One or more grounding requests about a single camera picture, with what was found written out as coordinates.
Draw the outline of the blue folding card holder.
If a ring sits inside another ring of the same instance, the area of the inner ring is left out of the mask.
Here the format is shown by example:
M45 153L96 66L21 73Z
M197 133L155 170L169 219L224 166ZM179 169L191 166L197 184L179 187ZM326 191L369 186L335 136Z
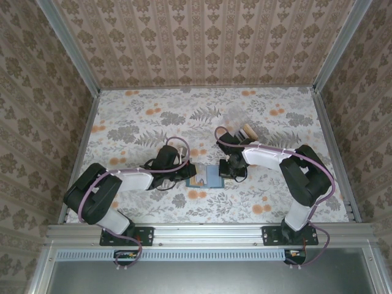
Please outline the blue folding card holder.
M189 179L186 180L186 187L201 188L201 189L223 189L224 179L219 177L218 165L205 165L207 174L207 185L203 187L190 186Z

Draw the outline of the tan orange credit card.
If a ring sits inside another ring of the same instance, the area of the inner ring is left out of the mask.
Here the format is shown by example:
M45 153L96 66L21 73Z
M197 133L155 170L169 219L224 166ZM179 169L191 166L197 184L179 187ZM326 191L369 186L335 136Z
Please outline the tan orange credit card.
M255 131L251 128L249 124L245 124L243 126L243 131L245 131L246 135L253 141L258 140L258 135L255 133Z

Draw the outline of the clear plastic bag with item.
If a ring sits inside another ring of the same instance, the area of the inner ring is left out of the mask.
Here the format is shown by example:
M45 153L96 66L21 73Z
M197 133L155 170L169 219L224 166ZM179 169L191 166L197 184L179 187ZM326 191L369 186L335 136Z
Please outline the clear plastic bag with item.
M239 108L239 106L228 108L225 111L221 122L221 125L224 126L232 136L235 136L237 131L243 129L245 124L249 124L255 131L254 122L244 110Z

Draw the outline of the floral patterned table mat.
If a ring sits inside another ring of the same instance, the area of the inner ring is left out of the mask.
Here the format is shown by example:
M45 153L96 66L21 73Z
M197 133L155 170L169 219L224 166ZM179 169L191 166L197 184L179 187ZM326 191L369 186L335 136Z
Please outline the floral patterned table mat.
M165 143L190 146L195 164L217 165L224 153L216 135L228 108L239 106L251 118L260 143L296 149L310 146L332 170L311 88L183 88L111 90L100 94L83 168L135 168L156 157ZM227 180L223 189L186 187L127 191L112 207L137 223L280 222L292 197L283 176L250 166L244 181Z

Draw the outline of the black connector box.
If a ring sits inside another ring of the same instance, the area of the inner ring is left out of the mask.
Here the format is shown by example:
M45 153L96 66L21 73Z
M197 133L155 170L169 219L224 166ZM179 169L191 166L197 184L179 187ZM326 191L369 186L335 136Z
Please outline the black connector box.
M302 265L306 260L305 249L285 249L284 263L287 265Z
M117 266L130 266L138 258L138 254L138 250L117 250L113 253L113 262Z

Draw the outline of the grey sheet metal panel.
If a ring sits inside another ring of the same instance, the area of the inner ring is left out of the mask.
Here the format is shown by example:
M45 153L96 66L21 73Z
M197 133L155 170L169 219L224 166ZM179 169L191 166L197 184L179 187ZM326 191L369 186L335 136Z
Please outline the grey sheet metal panel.
M362 268L268 262L60 262L48 294L375 294Z

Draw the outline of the aluminium cross rail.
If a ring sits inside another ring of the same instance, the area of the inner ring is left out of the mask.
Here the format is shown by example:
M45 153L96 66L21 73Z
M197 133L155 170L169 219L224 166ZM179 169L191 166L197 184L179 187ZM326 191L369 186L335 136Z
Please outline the aluminium cross rail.
M151 224L154 229L153 248L251 248L263 247L265 241L277 246L273 224ZM376 237L369 224L321 223L312 237L322 247L330 236L329 247L365 247L375 244ZM97 248L101 229L85 224L51 225L45 246L57 248Z

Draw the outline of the aluminium side rail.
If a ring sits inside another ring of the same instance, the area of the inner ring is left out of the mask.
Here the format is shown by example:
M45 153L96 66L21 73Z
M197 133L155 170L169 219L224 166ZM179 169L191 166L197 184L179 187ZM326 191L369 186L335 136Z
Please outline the aluminium side rail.
M337 183L339 185L340 192L343 196L345 209L350 222L362 222L358 206L355 201L355 197L352 188L349 183L344 163L342 161L339 148L336 143L336 139L333 134L333 130L328 119L322 97L319 92L316 92L311 88L311 94L314 101L315 109L318 115L318 119L323 130L325 142L328 148L330 159L333 165L333 169L336 175Z
M97 114L97 110L100 102L100 93L93 98L91 109L89 111L88 119L86 121L85 129L83 132L83 136L81 138L81 142L79 145L77 157L75 159L75 163L73 166L73 170L70 176L70 181L68 184L68 188L71 188L72 184L78 179L80 174L81 166L83 165L83 160L86 152L86 148L88 145L88 140L92 131L92 127L94 125L94 120Z

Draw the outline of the aluminium corner post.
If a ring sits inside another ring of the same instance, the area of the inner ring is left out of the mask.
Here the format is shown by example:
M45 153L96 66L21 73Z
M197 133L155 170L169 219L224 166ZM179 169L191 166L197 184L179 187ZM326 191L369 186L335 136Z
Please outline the aluminium corner post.
M89 67L87 58L83 56L82 51L79 49L71 30L63 20L59 9L56 7L53 0L37 0L37 3L58 39L61 41L65 51L69 55L86 87L89 89L92 97L98 97L100 86L98 85L97 79L94 77L94 74Z
M356 29L368 11L372 0L355 0L353 7L345 19L345 22L336 37L314 83L314 91L320 94L331 76L334 68L337 66L340 58L348 47Z

